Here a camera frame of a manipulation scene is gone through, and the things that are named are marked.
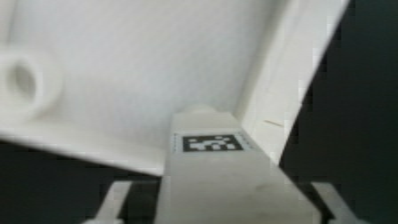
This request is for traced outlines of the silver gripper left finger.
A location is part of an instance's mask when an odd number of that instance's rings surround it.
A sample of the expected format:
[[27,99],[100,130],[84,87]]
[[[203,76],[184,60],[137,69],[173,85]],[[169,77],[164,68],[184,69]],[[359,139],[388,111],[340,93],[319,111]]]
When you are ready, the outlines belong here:
[[150,180],[111,184],[96,215],[82,224],[153,224],[159,183]]

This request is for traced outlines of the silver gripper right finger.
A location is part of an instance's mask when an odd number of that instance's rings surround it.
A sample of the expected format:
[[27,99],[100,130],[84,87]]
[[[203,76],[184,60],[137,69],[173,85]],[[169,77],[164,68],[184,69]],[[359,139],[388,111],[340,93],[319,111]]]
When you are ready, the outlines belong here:
[[322,213],[320,224],[372,224],[358,217],[331,183],[301,182],[297,186]]

